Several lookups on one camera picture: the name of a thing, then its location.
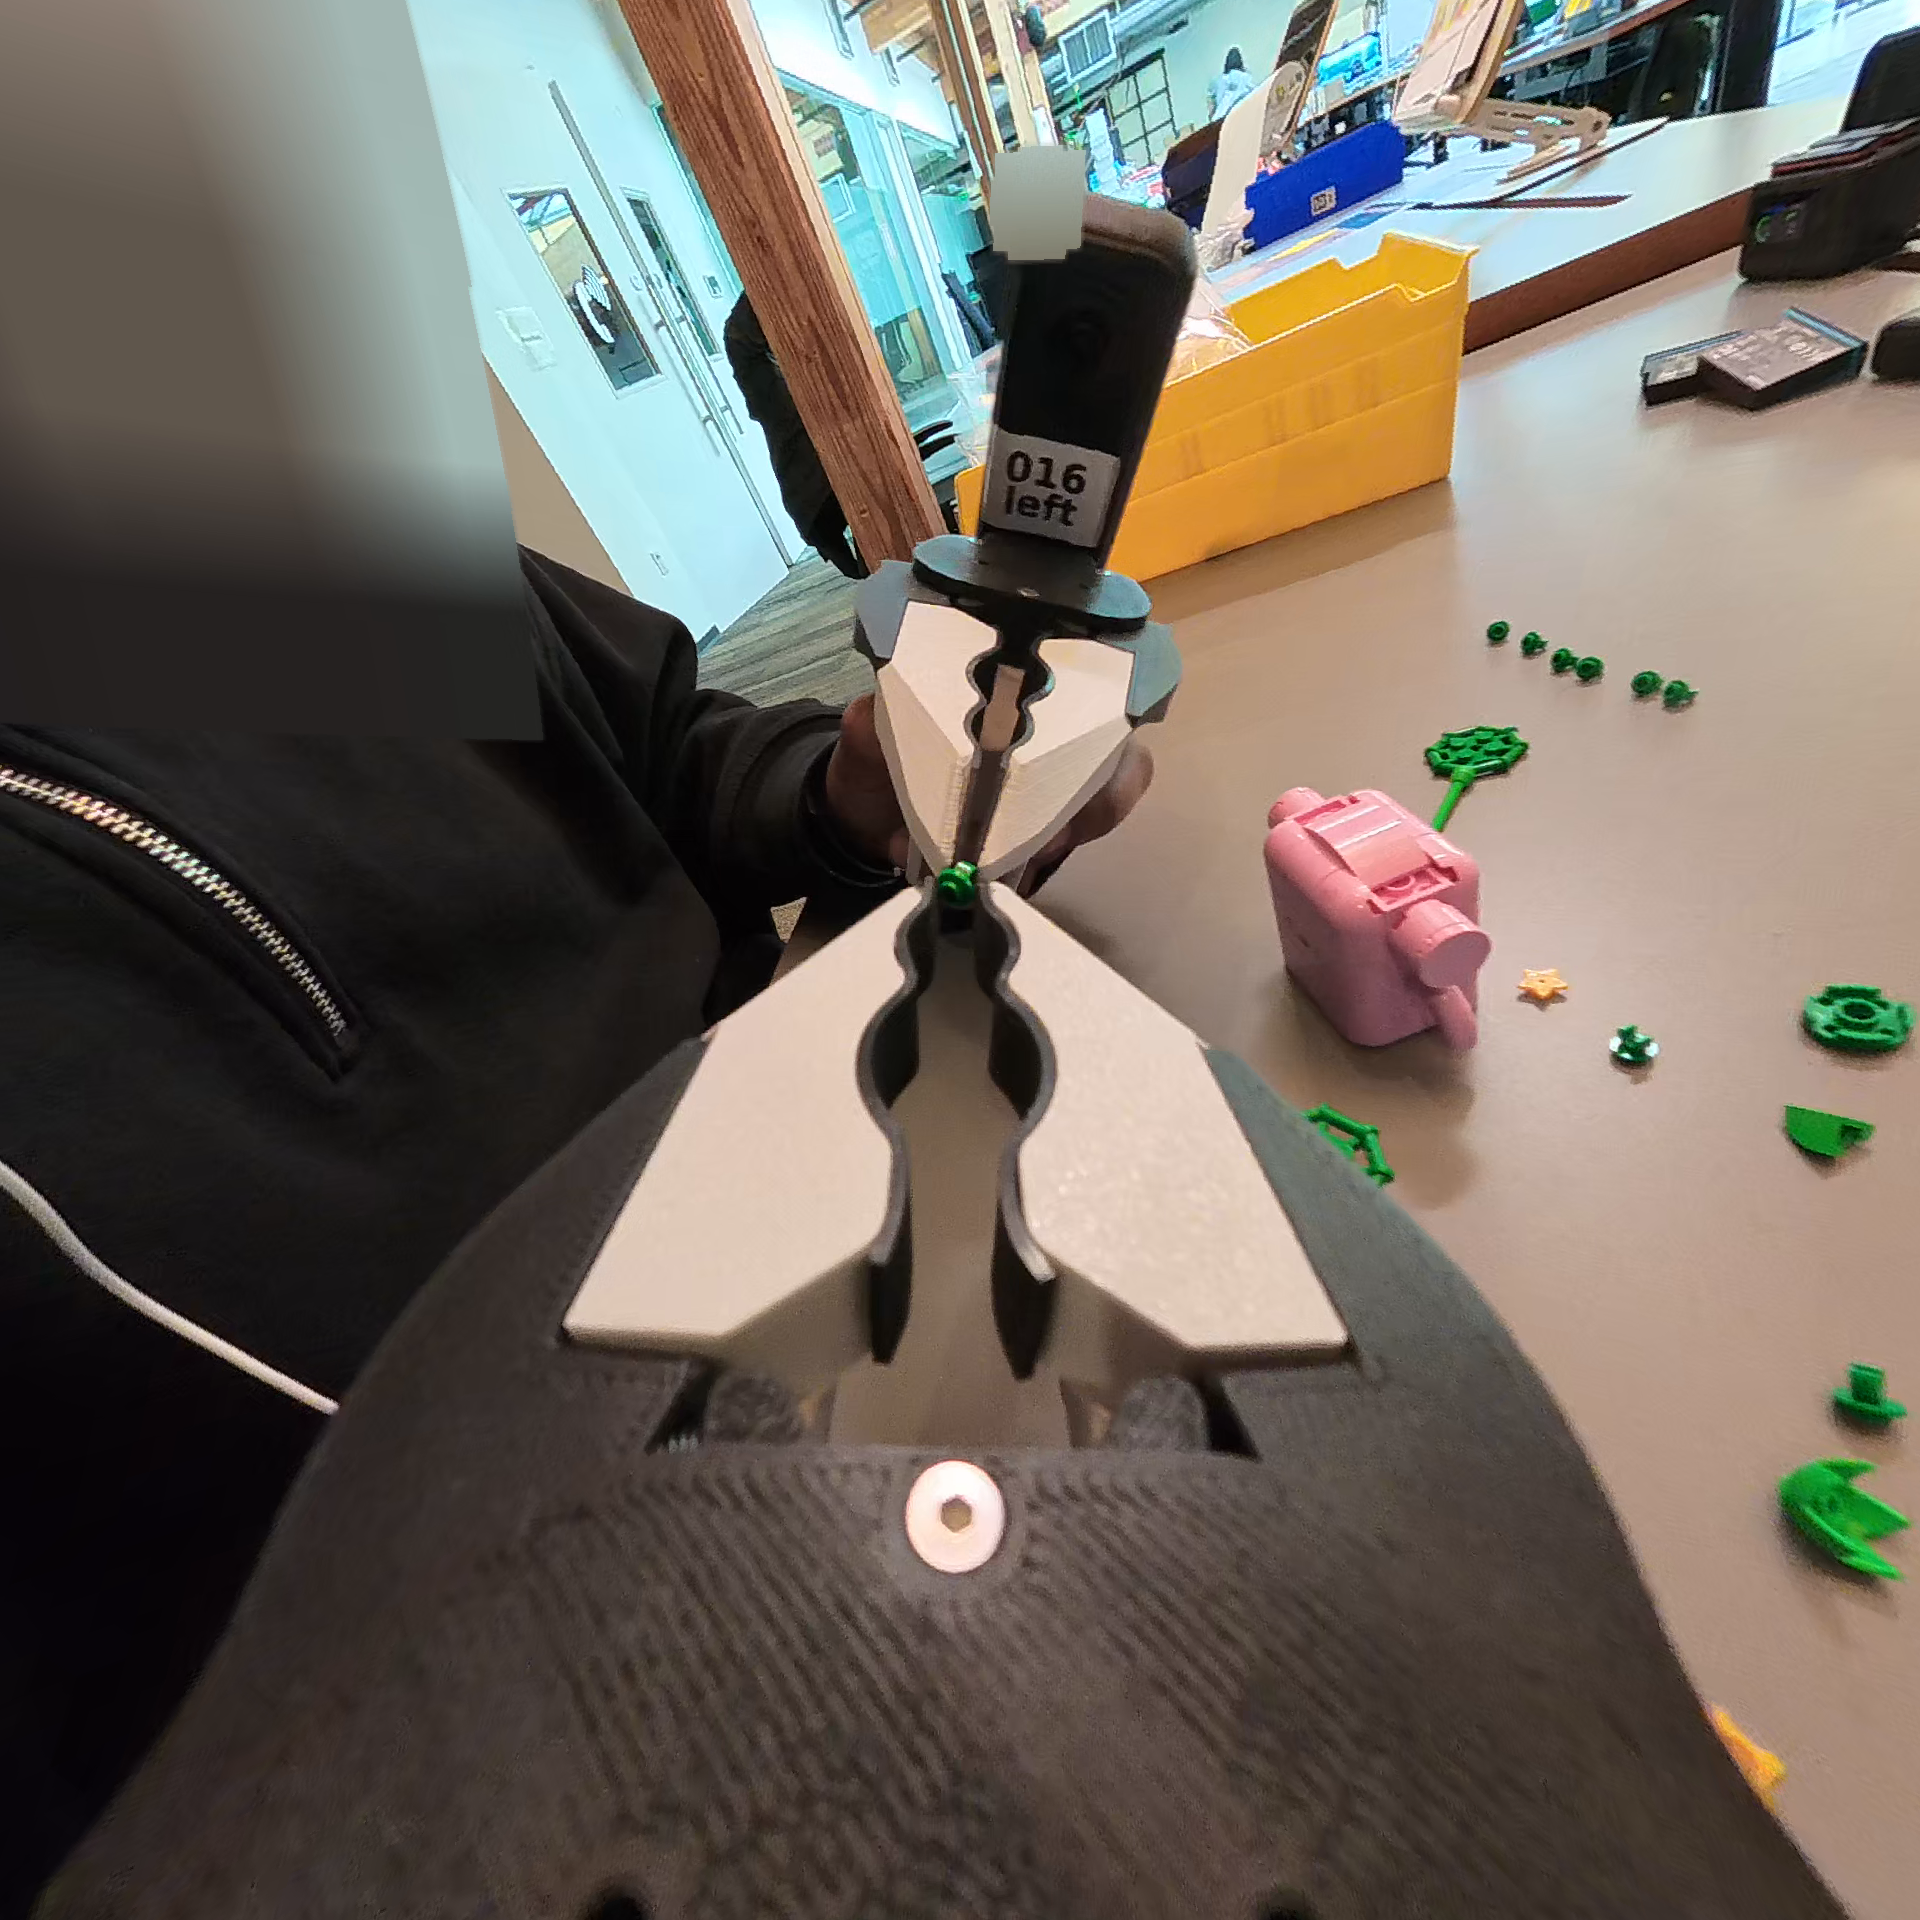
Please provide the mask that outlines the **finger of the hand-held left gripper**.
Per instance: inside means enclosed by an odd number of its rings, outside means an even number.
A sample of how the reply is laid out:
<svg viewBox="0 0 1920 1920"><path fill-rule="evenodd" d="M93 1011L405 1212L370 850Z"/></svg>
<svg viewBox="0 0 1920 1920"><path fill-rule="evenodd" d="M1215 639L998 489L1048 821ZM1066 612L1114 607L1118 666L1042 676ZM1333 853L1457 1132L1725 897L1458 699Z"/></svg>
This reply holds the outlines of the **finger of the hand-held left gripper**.
<svg viewBox="0 0 1920 1920"><path fill-rule="evenodd" d="M960 608L907 602L891 653L877 667L877 730L914 858L953 861L983 705L976 667L993 628Z"/></svg>
<svg viewBox="0 0 1920 1920"><path fill-rule="evenodd" d="M1137 657L1094 639L1042 640L1046 683L998 669L973 771L973 868L1011 881L1095 797L1137 730Z"/></svg>

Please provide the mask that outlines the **green web piece with stem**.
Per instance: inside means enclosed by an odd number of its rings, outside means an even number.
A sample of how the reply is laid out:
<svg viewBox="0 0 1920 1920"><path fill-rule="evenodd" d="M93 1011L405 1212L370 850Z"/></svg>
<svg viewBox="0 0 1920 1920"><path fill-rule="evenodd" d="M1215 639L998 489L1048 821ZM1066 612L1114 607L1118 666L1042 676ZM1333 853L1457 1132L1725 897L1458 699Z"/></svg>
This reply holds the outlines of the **green web piece with stem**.
<svg viewBox="0 0 1920 1920"><path fill-rule="evenodd" d="M1458 804L1487 779L1513 773L1530 754L1530 743L1517 727L1465 727L1440 735L1425 749L1425 765L1433 779L1448 785L1432 816L1432 827L1451 825Z"/></svg>

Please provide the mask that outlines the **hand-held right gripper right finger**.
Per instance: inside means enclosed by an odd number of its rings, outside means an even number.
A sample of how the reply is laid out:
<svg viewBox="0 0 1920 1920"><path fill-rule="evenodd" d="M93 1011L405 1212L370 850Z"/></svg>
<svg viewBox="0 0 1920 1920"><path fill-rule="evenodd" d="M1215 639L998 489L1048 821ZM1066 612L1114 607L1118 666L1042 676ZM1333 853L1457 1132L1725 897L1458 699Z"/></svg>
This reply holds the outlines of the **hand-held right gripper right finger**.
<svg viewBox="0 0 1920 1920"><path fill-rule="evenodd" d="M1000 1155L993 1316L1095 1445L1146 1380L1333 1364L1351 1332L1221 1082L1224 1059L1011 888L974 912Z"/></svg>

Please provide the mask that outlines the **large black battery pack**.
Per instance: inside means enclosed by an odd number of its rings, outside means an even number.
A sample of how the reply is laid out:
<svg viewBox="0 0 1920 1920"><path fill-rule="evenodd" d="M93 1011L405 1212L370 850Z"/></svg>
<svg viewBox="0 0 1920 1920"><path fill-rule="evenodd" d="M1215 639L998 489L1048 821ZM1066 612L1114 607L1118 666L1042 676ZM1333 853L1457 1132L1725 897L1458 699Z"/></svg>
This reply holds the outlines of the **large black battery pack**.
<svg viewBox="0 0 1920 1920"><path fill-rule="evenodd" d="M1867 339L1803 308L1710 346L1697 361L1704 399L1758 413L1861 378Z"/></svg>

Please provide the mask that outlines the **person in black jacket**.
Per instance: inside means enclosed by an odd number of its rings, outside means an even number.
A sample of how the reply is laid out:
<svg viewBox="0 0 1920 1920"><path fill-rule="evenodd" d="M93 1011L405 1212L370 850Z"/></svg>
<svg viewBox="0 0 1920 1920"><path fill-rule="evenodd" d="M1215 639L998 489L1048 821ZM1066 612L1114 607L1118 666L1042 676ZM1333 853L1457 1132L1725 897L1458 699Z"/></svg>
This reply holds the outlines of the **person in black jacket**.
<svg viewBox="0 0 1920 1920"><path fill-rule="evenodd" d="M6 1163L329 1402L449 1253L771 951L534 740L6 727ZM322 1418L2 1248L2 1905L226 1631Z"/></svg>

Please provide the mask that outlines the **blue plastic bin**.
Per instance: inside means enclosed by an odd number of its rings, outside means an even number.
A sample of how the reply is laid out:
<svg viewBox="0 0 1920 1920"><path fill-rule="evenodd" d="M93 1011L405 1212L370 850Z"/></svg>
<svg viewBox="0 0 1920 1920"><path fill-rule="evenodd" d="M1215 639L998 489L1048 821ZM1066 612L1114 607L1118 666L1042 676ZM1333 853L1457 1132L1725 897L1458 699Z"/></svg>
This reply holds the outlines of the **blue plastic bin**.
<svg viewBox="0 0 1920 1920"><path fill-rule="evenodd" d="M1250 250L1267 250L1344 209L1384 194L1407 173L1407 137L1393 119L1333 137L1248 184Z"/></svg>

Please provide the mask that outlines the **person's left hand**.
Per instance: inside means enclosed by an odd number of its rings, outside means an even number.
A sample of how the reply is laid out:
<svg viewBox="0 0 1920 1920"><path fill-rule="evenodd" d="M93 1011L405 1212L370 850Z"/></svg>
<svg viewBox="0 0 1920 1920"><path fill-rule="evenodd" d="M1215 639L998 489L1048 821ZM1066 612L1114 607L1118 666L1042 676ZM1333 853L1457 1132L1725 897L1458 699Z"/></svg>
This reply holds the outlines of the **person's left hand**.
<svg viewBox="0 0 1920 1920"><path fill-rule="evenodd" d="M1157 765L1142 735L1127 738L1121 756L1094 797L1032 858L1018 891L1032 899L1069 858L1121 827L1153 787ZM841 719L826 764L826 815L861 858L898 874L912 874L914 848L877 727L877 699L856 699Z"/></svg>

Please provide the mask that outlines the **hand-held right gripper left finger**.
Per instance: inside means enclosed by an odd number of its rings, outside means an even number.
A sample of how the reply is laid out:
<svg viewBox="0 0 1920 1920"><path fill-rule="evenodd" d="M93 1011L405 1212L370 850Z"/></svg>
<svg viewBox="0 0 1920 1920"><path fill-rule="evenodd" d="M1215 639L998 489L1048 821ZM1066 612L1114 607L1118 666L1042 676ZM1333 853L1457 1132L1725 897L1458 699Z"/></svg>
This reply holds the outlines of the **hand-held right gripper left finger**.
<svg viewBox="0 0 1920 1920"><path fill-rule="evenodd" d="M935 1427L942 932L934 888L903 891L710 1032L565 1311L575 1346L767 1377L823 1429Z"/></svg>

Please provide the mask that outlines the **small black battery pack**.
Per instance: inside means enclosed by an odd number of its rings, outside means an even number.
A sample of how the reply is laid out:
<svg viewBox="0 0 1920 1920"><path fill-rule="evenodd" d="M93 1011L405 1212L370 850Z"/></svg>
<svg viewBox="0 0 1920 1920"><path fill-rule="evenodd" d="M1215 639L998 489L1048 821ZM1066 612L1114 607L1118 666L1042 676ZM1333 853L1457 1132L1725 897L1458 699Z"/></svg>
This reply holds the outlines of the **small black battery pack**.
<svg viewBox="0 0 1920 1920"><path fill-rule="evenodd" d="M1680 344L1650 353L1639 363L1639 399L1646 408L1661 408L1678 400L1693 400L1705 392L1704 363L1709 356L1739 341L1739 329L1710 337L1695 344Z"/></svg>

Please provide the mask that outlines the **row of small green studs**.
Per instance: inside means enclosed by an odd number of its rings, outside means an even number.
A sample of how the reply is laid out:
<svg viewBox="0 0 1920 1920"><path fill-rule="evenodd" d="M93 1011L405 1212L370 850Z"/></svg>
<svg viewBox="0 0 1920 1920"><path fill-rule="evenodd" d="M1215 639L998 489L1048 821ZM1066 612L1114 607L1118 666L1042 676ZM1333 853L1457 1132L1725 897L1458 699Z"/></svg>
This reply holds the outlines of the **row of small green studs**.
<svg viewBox="0 0 1920 1920"><path fill-rule="evenodd" d="M1536 628L1523 628L1506 618L1496 618L1483 627L1483 645L1488 650L1513 650L1521 658L1546 664L1546 669L1577 685L1598 685L1607 679L1607 664L1595 653L1579 653L1574 648L1552 643ZM1627 676L1627 697L1635 705L1661 706L1669 713L1687 711L1698 699L1698 685L1687 679L1672 679L1658 669L1643 667Z"/></svg>

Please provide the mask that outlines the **green spiky leaf piece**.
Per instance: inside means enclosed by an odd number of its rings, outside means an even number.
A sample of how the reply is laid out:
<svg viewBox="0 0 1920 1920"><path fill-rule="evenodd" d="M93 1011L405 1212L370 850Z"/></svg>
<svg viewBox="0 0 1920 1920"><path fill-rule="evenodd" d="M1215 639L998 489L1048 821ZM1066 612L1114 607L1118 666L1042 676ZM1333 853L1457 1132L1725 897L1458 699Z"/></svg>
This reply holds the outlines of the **green spiky leaf piece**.
<svg viewBox="0 0 1920 1920"><path fill-rule="evenodd" d="M1911 1523L1863 1488L1867 1474L1872 1466L1861 1458L1815 1458L1778 1479L1778 1506L1801 1541L1845 1572L1897 1583L1905 1572L1882 1544Z"/></svg>

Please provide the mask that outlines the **person's left forearm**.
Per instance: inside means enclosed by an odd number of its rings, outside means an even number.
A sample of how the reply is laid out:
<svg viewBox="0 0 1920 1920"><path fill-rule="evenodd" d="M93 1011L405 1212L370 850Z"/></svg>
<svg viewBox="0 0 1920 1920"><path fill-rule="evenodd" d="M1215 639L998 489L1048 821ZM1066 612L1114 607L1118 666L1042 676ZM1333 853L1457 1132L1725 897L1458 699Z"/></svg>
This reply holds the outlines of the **person's left forearm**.
<svg viewBox="0 0 1920 1920"><path fill-rule="evenodd" d="M538 747L621 860L685 881L728 940L794 900L891 884L827 808L839 711L710 689L679 618L534 546L517 559Z"/></svg>

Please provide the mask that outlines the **green round web piece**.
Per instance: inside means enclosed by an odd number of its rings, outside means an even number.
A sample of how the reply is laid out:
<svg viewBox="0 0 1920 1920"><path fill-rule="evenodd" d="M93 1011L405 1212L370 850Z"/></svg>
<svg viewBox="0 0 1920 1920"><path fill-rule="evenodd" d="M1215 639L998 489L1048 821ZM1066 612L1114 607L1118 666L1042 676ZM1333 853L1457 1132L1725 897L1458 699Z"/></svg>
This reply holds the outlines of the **green round web piece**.
<svg viewBox="0 0 1920 1920"><path fill-rule="evenodd" d="M1387 1186L1398 1180L1398 1170L1385 1159L1382 1133L1370 1121L1358 1121L1327 1101L1303 1109L1302 1119L1375 1186Z"/></svg>

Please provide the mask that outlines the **wooden beam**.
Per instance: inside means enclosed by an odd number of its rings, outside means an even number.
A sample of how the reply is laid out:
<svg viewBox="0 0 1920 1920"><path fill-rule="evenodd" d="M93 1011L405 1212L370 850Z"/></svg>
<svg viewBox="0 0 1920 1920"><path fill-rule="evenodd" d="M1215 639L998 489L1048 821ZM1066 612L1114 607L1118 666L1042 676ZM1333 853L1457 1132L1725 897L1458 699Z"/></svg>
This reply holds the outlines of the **wooden beam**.
<svg viewBox="0 0 1920 1920"><path fill-rule="evenodd" d="M857 298L785 88L745 3L623 3L870 567L944 515Z"/></svg>

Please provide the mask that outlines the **glass panel with white logo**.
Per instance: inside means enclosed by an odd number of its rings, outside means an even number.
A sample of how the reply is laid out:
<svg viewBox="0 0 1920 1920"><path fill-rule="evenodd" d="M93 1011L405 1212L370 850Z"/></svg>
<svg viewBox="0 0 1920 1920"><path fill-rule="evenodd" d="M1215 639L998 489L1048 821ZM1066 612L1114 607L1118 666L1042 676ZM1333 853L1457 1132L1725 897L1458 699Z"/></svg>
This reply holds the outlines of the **glass panel with white logo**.
<svg viewBox="0 0 1920 1920"><path fill-rule="evenodd" d="M624 393L658 380L657 354L641 337L575 196L565 188L512 189L509 204L611 388Z"/></svg>

